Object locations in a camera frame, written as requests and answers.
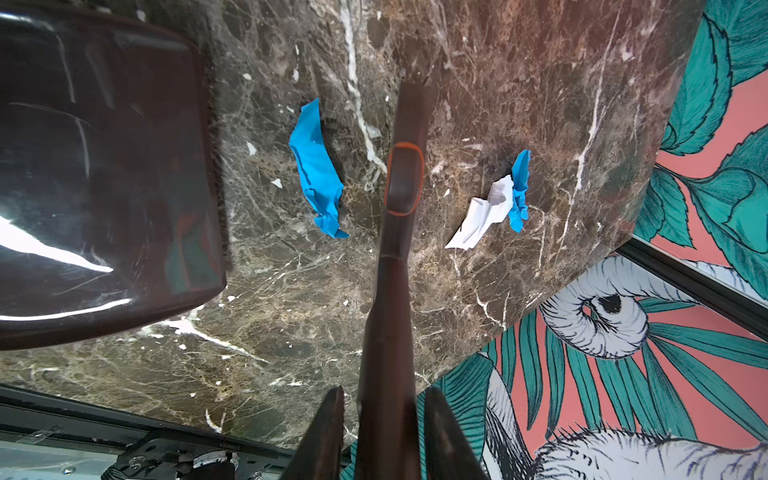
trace black frame edge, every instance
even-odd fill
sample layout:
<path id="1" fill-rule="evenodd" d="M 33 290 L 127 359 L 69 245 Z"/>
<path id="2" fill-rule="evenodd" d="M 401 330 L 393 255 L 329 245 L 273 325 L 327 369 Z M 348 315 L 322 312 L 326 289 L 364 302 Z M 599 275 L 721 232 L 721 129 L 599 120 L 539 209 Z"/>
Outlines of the black frame edge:
<path id="1" fill-rule="evenodd" d="M 768 308 L 748 296 L 724 286 L 637 238 L 618 247 L 616 253 L 768 342 Z"/>

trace glossy black surface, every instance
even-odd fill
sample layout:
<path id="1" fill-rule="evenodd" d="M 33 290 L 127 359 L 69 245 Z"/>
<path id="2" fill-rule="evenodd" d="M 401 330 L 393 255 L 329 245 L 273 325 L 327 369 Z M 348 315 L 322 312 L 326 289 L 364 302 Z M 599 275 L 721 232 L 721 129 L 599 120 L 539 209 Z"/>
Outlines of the glossy black surface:
<path id="1" fill-rule="evenodd" d="M 0 71 L 0 349 L 141 326 L 224 288 L 193 47 L 0 2 Z"/>

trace blue paper scrap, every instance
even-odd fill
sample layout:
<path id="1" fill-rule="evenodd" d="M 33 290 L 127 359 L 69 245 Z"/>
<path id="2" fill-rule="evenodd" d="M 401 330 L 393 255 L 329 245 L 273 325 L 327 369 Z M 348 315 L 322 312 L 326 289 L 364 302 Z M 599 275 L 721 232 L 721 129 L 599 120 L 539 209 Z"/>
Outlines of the blue paper scrap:
<path id="1" fill-rule="evenodd" d="M 301 107 L 288 143 L 296 157 L 304 196 L 318 213 L 315 223 L 333 238 L 347 238 L 339 229 L 339 198 L 344 184 L 333 168 L 320 130 L 320 99 Z"/>
<path id="2" fill-rule="evenodd" d="M 531 151 L 523 150 L 518 155 L 515 164 L 512 165 L 512 181 L 515 182 L 512 196 L 515 199 L 515 204 L 512 205 L 512 209 L 509 211 L 509 226 L 512 229 L 520 233 L 523 229 L 523 220 L 528 219 L 528 205 L 525 204 L 525 192 L 528 191 L 528 163 L 531 161 Z"/>

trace floral wallpaper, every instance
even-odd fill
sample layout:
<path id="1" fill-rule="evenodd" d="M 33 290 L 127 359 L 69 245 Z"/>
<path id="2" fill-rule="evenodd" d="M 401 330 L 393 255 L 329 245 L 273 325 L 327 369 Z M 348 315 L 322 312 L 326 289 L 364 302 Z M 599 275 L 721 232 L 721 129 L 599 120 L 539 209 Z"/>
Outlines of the floral wallpaper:
<path id="1" fill-rule="evenodd" d="M 766 25 L 764 0 L 707 3 L 634 234 L 768 304 Z"/>

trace crumpled white tissue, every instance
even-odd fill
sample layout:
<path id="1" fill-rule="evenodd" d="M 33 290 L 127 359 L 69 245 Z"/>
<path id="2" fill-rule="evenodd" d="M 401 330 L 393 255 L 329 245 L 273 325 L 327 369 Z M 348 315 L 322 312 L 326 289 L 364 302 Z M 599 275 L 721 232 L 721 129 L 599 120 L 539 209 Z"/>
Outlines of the crumpled white tissue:
<path id="1" fill-rule="evenodd" d="M 488 199 L 472 198 L 462 225 L 445 248 L 475 248 L 492 223 L 501 223 L 515 204 L 511 175 L 491 185 Z"/>

